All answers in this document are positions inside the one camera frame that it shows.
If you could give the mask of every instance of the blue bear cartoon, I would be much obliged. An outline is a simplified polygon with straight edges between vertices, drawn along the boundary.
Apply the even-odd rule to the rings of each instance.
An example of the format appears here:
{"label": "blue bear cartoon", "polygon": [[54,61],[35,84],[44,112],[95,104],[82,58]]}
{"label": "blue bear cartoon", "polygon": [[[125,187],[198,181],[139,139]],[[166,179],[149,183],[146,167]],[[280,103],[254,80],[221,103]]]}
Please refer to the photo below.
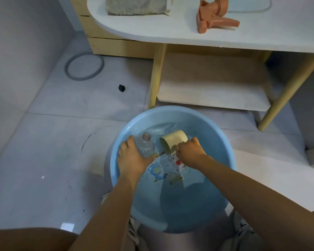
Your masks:
{"label": "blue bear cartoon", "polygon": [[151,173],[153,176],[155,176],[155,178],[156,178],[155,182],[166,178],[166,176],[163,173],[163,170],[162,170],[162,168],[158,162],[149,165],[147,169],[148,169],[149,173]]}

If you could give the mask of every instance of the white tabletop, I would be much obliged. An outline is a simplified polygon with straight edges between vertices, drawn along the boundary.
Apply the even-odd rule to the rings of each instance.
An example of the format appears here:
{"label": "white tabletop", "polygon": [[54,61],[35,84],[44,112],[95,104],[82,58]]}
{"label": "white tabletop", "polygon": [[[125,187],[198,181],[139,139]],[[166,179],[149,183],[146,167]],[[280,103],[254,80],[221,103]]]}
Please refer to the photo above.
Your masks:
{"label": "white tabletop", "polygon": [[105,0],[88,0],[87,6],[102,28],[132,40],[314,53],[314,0],[267,0],[272,6],[254,13],[232,11],[232,1],[226,17],[239,20],[240,26],[205,34],[197,32],[200,0],[175,0],[170,16],[110,16]]}

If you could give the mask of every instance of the hand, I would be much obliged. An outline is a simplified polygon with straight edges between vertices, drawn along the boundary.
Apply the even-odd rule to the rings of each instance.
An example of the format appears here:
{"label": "hand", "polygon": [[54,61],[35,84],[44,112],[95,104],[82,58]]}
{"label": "hand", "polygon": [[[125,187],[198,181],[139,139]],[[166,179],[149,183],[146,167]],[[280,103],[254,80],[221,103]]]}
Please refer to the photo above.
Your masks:
{"label": "hand", "polygon": [[197,168],[197,163],[201,156],[205,156],[206,152],[201,147],[198,138],[193,137],[186,143],[179,143],[177,146],[177,157],[185,165]]}
{"label": "hand", "polygon": [[117,163],[120,169],[120,175],[137,178],[137,180],[153,161],[152,156],[145,159],[138,153],[132,135],[128,137],[128,141],[121,143],[118,154]]}

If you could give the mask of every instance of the small black cube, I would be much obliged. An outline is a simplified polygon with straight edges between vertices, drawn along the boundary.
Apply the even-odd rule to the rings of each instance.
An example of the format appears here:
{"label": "small black cube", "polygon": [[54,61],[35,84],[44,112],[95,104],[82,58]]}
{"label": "small black cube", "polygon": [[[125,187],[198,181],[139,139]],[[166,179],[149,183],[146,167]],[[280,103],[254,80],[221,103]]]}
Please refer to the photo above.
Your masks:
{"label": "small black cube", "polygon": [[118,90],[120,91],[120,92],[124,92],[125,91],[125,86],[124,85],[119,85],[118,86]]}

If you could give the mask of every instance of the beige mug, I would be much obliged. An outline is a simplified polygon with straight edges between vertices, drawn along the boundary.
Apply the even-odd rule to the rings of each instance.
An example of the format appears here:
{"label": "beige mug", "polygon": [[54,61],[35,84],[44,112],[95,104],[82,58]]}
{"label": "beige mug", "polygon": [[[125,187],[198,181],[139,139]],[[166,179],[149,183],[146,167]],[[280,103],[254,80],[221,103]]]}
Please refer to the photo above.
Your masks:
{"label": "beige mug", "polygon": [[187,136],[182,130],[177,130],[159,139],[164,152],[171,155],[177,150],[178,143],[187,142]]}

